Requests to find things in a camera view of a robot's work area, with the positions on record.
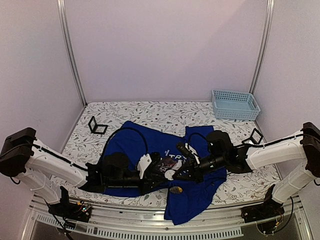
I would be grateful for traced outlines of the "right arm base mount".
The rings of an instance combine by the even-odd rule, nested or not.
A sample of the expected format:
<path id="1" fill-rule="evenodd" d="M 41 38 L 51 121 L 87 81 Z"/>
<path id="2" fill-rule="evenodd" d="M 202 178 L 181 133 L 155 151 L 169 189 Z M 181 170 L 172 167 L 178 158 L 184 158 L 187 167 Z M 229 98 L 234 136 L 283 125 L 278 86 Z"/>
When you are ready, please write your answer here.
<path id="1" fill-rule="evenodd" d="M 273 218 L 273 220 L 265 221 L 257 225 L 258 230 L 265 235 L 271 235 L 277 231 L 283 219 L 283 214 L 285 213 L 283 204 L 272 199 L 274 187 L 274 184 L 269 187 L 262 203 L 245 206 L 241 209 L 241 217 L 245 223 Z"/>

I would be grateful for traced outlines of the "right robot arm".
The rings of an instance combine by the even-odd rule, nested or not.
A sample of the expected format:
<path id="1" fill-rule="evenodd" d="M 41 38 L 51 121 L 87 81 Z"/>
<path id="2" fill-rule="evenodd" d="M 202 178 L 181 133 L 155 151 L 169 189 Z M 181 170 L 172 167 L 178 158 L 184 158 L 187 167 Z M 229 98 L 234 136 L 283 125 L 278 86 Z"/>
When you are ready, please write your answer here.
<path id="1" fill-rule="evenodd" d="M 233 174 L 251 173 L 267 165 L 300 160 L 288 176 L 271 186 L 259 205 L 258 213 L 269 218 L 292 195 L 320 176 L 320 130 L 311 122 L 292 135 L 264 144 L 233 145 L 229 135 L 214 130 L 206 136 L 209 155 L 200 159 L 179 142 L 176 148 L 187 162 L 173 175 L 175 180 L 200 183 L 204 176 L 226 168 Z"/>

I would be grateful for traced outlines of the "black brooch box yellow brooch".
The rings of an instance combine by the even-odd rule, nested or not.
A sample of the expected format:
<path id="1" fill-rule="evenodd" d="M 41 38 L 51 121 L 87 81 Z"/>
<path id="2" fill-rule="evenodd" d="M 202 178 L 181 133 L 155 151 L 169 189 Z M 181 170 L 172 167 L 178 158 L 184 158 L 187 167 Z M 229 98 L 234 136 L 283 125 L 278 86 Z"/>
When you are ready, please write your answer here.
<path id="1" fill-rule="evenodd" d="M 88 122 L 89 130 L 92 134 L 104 135 L 107 131 L 107 124 L 98 124 L 96 118 L 92 116 Z"/>

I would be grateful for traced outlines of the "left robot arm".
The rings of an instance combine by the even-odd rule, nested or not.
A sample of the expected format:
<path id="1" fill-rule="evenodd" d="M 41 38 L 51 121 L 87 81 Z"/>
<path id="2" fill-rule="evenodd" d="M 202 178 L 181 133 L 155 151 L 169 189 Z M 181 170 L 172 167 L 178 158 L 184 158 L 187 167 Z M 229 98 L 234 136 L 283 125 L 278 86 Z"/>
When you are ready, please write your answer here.
<path id="1" fill-rule="evenodd" d="M 31 191 L 38 193 L 63 216 L 74 213 L 74 205 L 57 190 L 46 177 L 50 174 L 66 180 L 76 188 L 89 193 L 110 194 L 112 189 L 134 189 L 139 195 L 164 186 L 169 180 L 152 169 L 160 160 L 155 152 L 144 154 L 136 170 L 129 168 L 127 155 L 115 152 L 102 157 L 96 164 L 80 166 L 54 151 L 36 137 L 36 130 L 27 127 L 7 136 L 0 152 L 1 174 L 16 178 Z"/>

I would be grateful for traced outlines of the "round yellow blue brooch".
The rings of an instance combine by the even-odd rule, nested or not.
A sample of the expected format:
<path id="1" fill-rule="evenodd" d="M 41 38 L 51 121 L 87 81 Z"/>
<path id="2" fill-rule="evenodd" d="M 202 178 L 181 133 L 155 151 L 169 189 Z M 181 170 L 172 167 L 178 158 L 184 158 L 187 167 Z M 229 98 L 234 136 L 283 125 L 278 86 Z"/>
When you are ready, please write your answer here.
<path id="1" fill-rule="evenodd" d="M 183 189 L 179 186 L 172 186 L 169 191 L 173 194 L 181 194 L 183 192 Z"/>

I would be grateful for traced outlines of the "black brooch box silver brooch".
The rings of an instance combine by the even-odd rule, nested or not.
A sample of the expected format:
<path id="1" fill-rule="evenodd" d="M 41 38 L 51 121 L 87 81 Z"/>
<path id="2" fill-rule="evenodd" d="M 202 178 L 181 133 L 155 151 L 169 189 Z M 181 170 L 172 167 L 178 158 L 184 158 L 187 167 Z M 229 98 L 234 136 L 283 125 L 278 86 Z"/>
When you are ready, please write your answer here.
<path id="1" fill-rule="evenodd" d="M 250 137 L 247 139 L 244 139 L 241 143 L 259 145 L 263 140 L 263 137 L 264 137 L 263 134 L 257 128 L 254 128 L 250 134 Z"/>

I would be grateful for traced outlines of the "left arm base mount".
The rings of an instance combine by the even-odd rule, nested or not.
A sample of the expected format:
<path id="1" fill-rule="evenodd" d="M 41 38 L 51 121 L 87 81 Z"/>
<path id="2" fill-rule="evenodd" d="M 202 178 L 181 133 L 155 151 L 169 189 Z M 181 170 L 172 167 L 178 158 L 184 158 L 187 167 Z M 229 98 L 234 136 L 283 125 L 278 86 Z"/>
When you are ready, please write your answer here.
<path id="1" fill-rule="evenodd" d="M 59 202 L 49 204 L 49 213 L 63 219 L 88 223 L 92 214 L 92 206 L 82 200 L 79 203 L 72 203 L 69 200 L 69 192 L 63 186 L 60 187 L 60 190 L 61 197 Z"/>

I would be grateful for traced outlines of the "round light blue brooch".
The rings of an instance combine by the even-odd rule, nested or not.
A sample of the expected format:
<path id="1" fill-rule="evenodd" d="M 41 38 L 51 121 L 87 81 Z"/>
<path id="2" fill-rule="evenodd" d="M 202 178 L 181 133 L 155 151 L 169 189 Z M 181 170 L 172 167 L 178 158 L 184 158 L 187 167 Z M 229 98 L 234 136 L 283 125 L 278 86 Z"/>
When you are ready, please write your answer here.
<path id="1" fill-rule="evenodd" d="M 167 179 L 167 180 L 169 180 L 169 181 L 173 181 L 174 180 L 174 178 L 173 178 L 173 176 L 174 176 L 174 174 L 176 173 L 176 171 L 175 170 L 167 170 L 165 173 L 164 173 L 164 177 Z"/>

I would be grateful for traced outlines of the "blue printed t-shirt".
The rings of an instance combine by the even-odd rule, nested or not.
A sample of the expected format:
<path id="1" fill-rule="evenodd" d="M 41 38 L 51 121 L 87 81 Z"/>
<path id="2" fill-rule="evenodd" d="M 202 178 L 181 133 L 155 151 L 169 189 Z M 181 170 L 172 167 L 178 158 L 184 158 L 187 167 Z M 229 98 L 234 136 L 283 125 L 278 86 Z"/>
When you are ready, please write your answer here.
<path id="1" fill-rule="evenodd" d="M 185 157 L 177 150 L 178 142 L 189 143 L 201 158 L 209 155 L 207 142 L 204 140 L 214 130 L 211 125 L 187 126 L 183 137 L 164 133 L 148 128 L 132 121 L 126 121 L 121 126 L 121 131 L 107 143 L 103 155 L 111 155 L 116 152 L 123 153 L 129 158 L 130 170 L 136 168 L 141 156 L 146 152 L 159 152 L 162 158 L 170 158 L 177 162 L 184 161 Z M 211 203 L 213 197 L 222 183 L 227 180 L 227 170 L 218 169 L 204 176 L 204 181 L 170 181 L 168 186 L 167 203 L 164 213 L 165 220 L 171 220 L 174 225 L 188 222 L 202 213 Z M 170 188 L 178 186 L 183 189 L 180 194 L 170 192 Z"/>

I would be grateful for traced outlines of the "light blue plastic basket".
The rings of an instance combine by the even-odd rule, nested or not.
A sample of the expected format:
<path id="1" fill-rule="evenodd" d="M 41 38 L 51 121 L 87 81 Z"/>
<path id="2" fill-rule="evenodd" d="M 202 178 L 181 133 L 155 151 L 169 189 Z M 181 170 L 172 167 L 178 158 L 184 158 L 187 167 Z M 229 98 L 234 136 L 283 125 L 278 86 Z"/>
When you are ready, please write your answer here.
<path id="1" fill-rule="evenodd" d="M 261 111 L 248 92 L 213 89 L 211 101 L 216 119 L 255 121 Z"/>

